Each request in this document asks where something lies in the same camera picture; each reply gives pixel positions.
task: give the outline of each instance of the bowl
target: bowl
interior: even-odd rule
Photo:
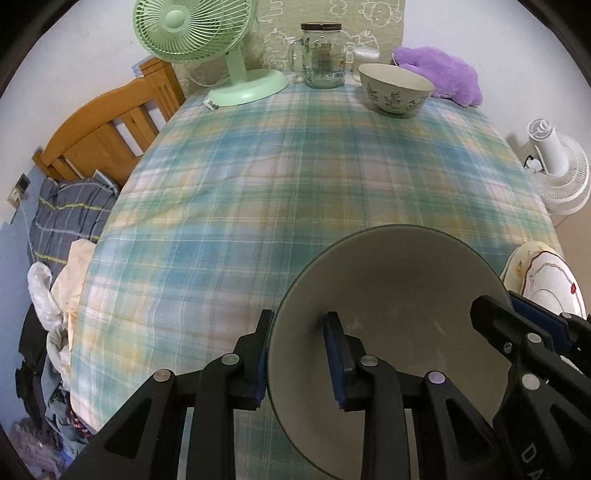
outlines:
[[[435,85],[418,73],[385,63],[364,63],[359,76],[370,100],[394,115],[419,109],[435,90]]]
[[[269,397],[295,448],[335,478],[361,476],[364,415],[339,410],[334,398],[322,331],[329,311],[397,370],[446,374],[490,422],[511,364],[472,327],[481,295],[511,308],[486,261],[436,230],[380,226],[320,254],[285,294],[269,339]]]

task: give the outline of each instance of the purple plush toy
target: purple plush toy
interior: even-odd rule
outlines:
[[[482,105],[478,74],[462,59],[433,47],[397,47],[392,58],[399,67],[431,80],[434,97],[450,98],[462,106]]]

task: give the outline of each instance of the metal pin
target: metal pin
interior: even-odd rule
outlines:
[[[222,357],[224,365],[236,365],[240,361],[240,357],[235,353],[227,353]]]
[[[445,382],[445,375],[443,375],[441,372],[431,372],[427,378],[431,383],[435,383],[437,385],[441,385]]]
[[[539,336],[537,333],[528,333],[527,334],[527,339],[531,343],[542,343],[542,337]]]
[[[521,383],[525,388],[531,391],[535,391],[540,387],[540,379],[534,374],[525,374],[521,377]]]
[[[378,359],[373,355],[364,355],[361,357],[361,365],[364,367],[375,367],[378,364]]]
[[[166,382],[170,377],[172,377],[170,370],[166,370],[165,368],[161,368],[154,374],[154,380],[160,383]]]

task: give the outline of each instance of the wall outlet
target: wall outlet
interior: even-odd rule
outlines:
[[[12,205],[15,209],[18,209],[21,199],[25,196],[25,192],[27,191],[27,188],[30,184],[31,180],[29,180],[27,176],[23,174],[10,192],[10,195],[8,196],[8,203],[10,203],[10,205]]]

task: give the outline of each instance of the jar handle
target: jar handle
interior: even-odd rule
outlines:
[[[287,59],[289,61],[289,65],[290,65],[290,70],[294,73],[301,73],[303,74],[304,72],[300,69],[296,69],[295,65],[294,65],[294,48],[296,46],[296,44],[301,44],[301,39],[299,40],[292,40],[290,41],[290,46],[288,49],[288,53],[287,53]]]

